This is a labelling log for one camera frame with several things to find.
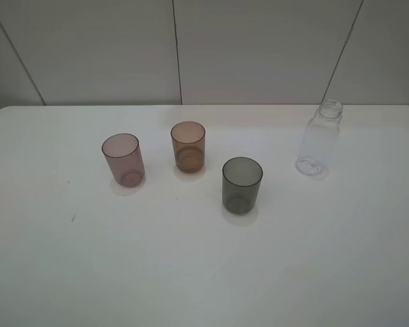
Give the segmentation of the translucent brown plastic cup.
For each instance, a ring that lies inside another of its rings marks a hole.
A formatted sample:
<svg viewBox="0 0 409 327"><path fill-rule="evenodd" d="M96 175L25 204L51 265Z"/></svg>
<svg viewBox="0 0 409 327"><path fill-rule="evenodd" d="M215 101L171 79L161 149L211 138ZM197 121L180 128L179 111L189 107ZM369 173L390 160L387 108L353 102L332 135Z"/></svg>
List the translucent brown plastic cup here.
<svg viewBox="0 0 409 327"><path fill-rule="evenodd" d="M205 164L205 128L194 121L177 123L170 131L175 163L186 174L194 174Z"/></svg>

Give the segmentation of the clear plastic bottle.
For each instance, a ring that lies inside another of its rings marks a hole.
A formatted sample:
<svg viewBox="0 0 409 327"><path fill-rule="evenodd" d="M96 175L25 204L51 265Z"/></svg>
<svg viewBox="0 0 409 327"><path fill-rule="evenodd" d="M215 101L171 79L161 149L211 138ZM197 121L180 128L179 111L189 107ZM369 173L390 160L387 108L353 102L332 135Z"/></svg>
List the clear plastic bottle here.
<svg viewBox="0 0 409 327"><path fill-rule="evenodd" d="M343 105L324 100L305 127L295 168L306 176L318 176L328 170L330 153L339 135Z"/></svg>

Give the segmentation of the translucent grey plastic cup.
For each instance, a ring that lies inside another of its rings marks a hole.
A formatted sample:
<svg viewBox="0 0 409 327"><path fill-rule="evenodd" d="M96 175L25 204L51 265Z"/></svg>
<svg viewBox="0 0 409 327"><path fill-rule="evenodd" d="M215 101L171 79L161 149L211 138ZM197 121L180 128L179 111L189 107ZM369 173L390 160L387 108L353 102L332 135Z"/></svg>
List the translucent grey plastic cup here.
<svg viewBox="0 0 409 327"><path fill-rule="evenodd" d="M222 167L222 204L235 215L244 215L255 206L263 169L249 157L233 157Z"/></svg>

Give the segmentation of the translucent purple plastic cup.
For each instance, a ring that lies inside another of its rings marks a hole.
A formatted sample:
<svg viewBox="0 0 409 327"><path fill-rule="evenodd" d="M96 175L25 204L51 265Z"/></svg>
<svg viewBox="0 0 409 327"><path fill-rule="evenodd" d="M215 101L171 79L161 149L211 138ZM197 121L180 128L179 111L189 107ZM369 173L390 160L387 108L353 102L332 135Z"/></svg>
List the translucent purple plastic cup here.
<svg viewBox="0 0 409 327"><path fill-rule="evenodd" d="M144 180L145 166L136 136L125 133L113 135L104 141L102 153L119 185L134 188Z"/></svg>

